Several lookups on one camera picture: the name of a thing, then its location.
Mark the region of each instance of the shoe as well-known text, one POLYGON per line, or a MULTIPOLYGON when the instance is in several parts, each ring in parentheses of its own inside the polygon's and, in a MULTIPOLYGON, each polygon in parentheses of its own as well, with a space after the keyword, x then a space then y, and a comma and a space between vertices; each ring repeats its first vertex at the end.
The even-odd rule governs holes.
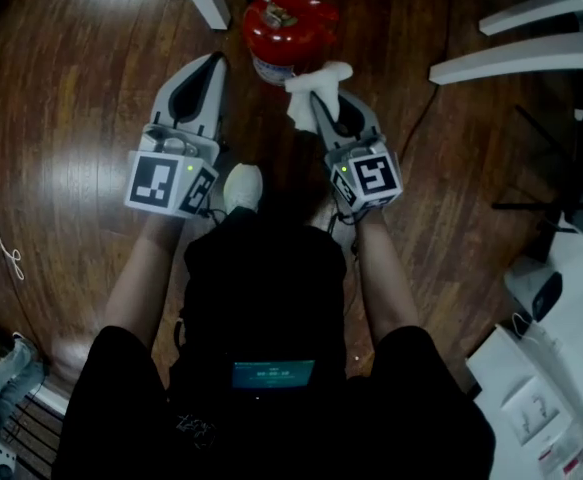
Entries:
POLYGON ((262 186, 262 173, 257 166, 236 165, 224 183, 224 207, 227 215, 238 206, 257 212, 262 186))
POLYGON ((36 346, 33 344, 33 342, 31 340, 26 339, 22 334, 20 334, 19 332, 14 332, 13 333, 13 341, 21 341, 22 344, 27 347, 30 351, 31 351, 31 358, 37 358, 38 357, 38 349, 36 348, 36 346))

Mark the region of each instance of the black cable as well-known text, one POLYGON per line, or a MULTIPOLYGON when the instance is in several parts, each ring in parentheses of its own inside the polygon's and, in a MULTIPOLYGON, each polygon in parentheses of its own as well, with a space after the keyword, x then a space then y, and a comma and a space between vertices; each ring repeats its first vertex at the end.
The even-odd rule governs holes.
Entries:
POLYGON ((528 199, 531 199, 531 201, 533 201, 535 203, 545 204, 544 201, 540 201, 540 199, 538 199, 537 197, 535 197, 533 194, 530 194, 526 190, 521 189, 520 187, 518 187, 517 185, 514 185, 513 183, 507 183, 507 187, 509 187, 512 190, 515 190, 516 192, 519 192, 520 194, 522 194, 523 196, 527 197, 528 199))
POLYGON ((207 207, 199 212, 199 215, 201 217, 204 217, 205 219, 208 219, 209 217, 211 219, 213 219, 213 223, 217 226, 219 226, 221 223, 218 221, 217 217, 215 216, 215 212, 220 212, 222 215, 224 215, 224 218, 227 218, 227 212, 225 212, 224 210, 220 210, 220 208, 211 208, 211 197, 207 197, 207 207))
MULTIPOLYGON (((45 413, 46 416, 49 416, 51 418, 54 418, 56 420, 58 420, 59 422, 62 422, 62 418, 58 418, 55 414, 53 414, 49 408, 40 405, 38 402, 36 402, 34 399, 31 399, 31 404, 35 405, 37 407, 39 407, 40 409, 42 409, 45 413)), ((38 425, 39 427, 42 427, 45 431, 47 431, 49 434, 54 435, 55 437, 60 437, 60 434, 58 432, 56 432, 55 430, 53 430, 49 425, 47 425, 46 423, 40 421, 38 418, 36 418, 33 414, 31 413, 27 413, 27 416, 30 420, 34 421, 36 425, 38 425)), ((9 416, 9 418, 11 418, 12 421, 16 421, 16 418, 13 416, 9 416)))
POLYGON ((20 409, 20 415, 16 418, 15 420, 15 425, 16 425, 16 429, 15 429, 15 433, 13 432, 9 432, 11 434, 11 440, 7 441, 7 444, 13 442, 13 440, 16 438, 16 436, 18 435, 18 433, 20 432, 20 419, 22 419, 22 416, 26 413, 26 410, 29 408, 29 406, 31 405, 31 402, 33 402, 33 399, 37 396, 38 392, 40 391, 40 389, 42 388, 42 384, 44 384, 44 380, 46 379, 46 376, 44 379, 42 379, 42 382, 40 383, 40 385, 38 386, 38 389, 36 389, 35 393, 33 393, 33 396, 31 396, 28 400, 27 405, 25 405, 22 409, 20 409))
POLYGON ((34 434, 34 433, 31 431, 31 430, 29 430, 29 429, 28 429, 26 426, 24 426, 24 425, 20 425, 20 424, 19 424, 19 422, 18 422, 18 419, 17 419, 17 418, 14 418, 13 416, 9 416, 9 419, 10 419, 10 420, 13 422, 13 424, 14 424, 14 425, 17 425, 17 426, 18 426, 18 429, 22 429, 22 430, 24 430, 24 431, 25 431, 27 434, 29 434, 29 435, 30 435, 30 436, 31 436, 33 439, 35 439, 36 441, 38 441, 38 443, 40 443, 42 446, 44 446, 45 448, 48 448, 48 449, 49 449, 49 450, 51 450, 52 452, 55 452, 55 451, 56 451, 56 449, 55 449, 55 448, 53 448, 53 446, 51 446, 51 445, 49 445, 49 444, 45 443, 45 442, 44 442, 44 441, 43 441, 43 440, 42 440, 42 439, 41 439, 39 436, 35 435, 35 434, 34 434))
MULTIPOLYGON (((9 434, 10 436, 13 436, 13 433, 9 430, 5 430, 5 432, 7 434, 9 434)), ((7 444, 10 444, 14 441, 14 439, 12 439, 11 441, 9 441, 7 444)), ((49 462, 47 459, 45 459, 42 455, 40 455, 36 450, 34 450, 33 448, 31 448, 31 446, 29 446, 29 444, 25 443, 24 441, 20 440, 20 439, 15 439, 15 441, 18 442, 18 445, 21 446, 22 448, 24 448, 26 451, 28 451, 29 453, 31 453, 31 455, 33 455, 37 460, 39 460, 40 462, 43 462, 44 464, 46 464, 47 466, 49 466, 50 468, 53 467, 53 464, 51 462, 49 462)))
POLYGON ((331 215, 331 219, 329 220, 329 226, 327 228, 327 233, 329 233, 331 236, 333 236, 333 229, 335 228, 335 223, 337 221, 342 222, 342 224, 344 224, 345 226, 355 226, 369 213, 369 210, 367 209, 360 211, 356 214, 347 215, 340 209, 340 204, 338 203, 338 196, 335 193, 335 189, 331 190, 331 197, 333 198, 333 202, 335 203, 335 207, 337 210, 333 215, 331 215))
MULTIPOLYGON (((440 62, 445 61, 447 58, 447 53, 449 51, 449 36, 451 31, 451 4, 452 0, 447 0, 447 20, 446 20, 446 32, 444 36, 444 48, 438 60, 435 61, 433 64, 439 64, 440 62)), ((424 121, 424 118, 429 113, 429 110, 431 109, 431 106, 433 105, 433 102, 435 101, 435 98, 438 95, 439 89, 440 86, 436 84, 435 88, 433 89, 433 93, 431 93, 431 96, 429 97, 429 101, 427 101, 427 104, 424 106, 424 109, 420 113, 420 116, 418 117, 418 119, 416 119, 415 124, 413 125, 411 131, 407 135, 407 139, 404 142, 404 146, 402 146, 402 150, 400 151, 400 161, 404 161, 404 156, 406 155, 407 150, 411 145, 411 139, 413 139, 415 132, 418 130, 418 128, 424 121)))

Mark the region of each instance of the black stand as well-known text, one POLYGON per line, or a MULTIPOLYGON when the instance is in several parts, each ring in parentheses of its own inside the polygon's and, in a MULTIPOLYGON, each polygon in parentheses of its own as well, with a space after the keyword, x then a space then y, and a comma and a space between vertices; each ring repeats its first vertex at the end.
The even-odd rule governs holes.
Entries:
MULTIPOLYGON (((529 124, 549 143, 551 148, 560 156, 562 159, 568 163, 571 167, 572 173, 577 179, 575 183, 579 186, 580 190, 577 191, 576 198, 569 198, 565 196, 560 196, 553 203, 493 203, 491 208, 494 210, 528 210, 528 211, 543 211, 556 213, 558 210, 558 218, 562 212, 573 213, 576 210, 583 210, 583 202, 576 202, 583 197, 583 173, 579 172, 573 162, 573 159, 567 153, 560 143, 555 140, 549 132, 547 132, 526 110, 524 110, 520 105, 516 105, 515 109, 524 117, 529 124)), ((553 220, 546 220, 554 231, 560 233, 572 233, 577 234, 578 231, 574 228, 563 228, 558 226, 557 222, 553 220)))

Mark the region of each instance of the screen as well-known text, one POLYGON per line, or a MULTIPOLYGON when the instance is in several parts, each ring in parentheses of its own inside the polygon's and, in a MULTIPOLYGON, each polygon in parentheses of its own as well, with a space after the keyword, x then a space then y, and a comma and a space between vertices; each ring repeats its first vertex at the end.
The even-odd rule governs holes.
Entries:
POLYGON ((315 361, 233 363, 235 389, 299 388, 309 383, 315 361))

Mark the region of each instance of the red fire extinguisher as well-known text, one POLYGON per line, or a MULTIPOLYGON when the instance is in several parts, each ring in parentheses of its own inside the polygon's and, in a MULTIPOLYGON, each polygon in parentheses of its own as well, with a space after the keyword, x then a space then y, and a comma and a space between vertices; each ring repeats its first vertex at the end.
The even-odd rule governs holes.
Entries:
POLYGON ((335 40, 338 10, 318 0, 248 0, 242 32, 260 77, 273 85, 302 72, 335 40))

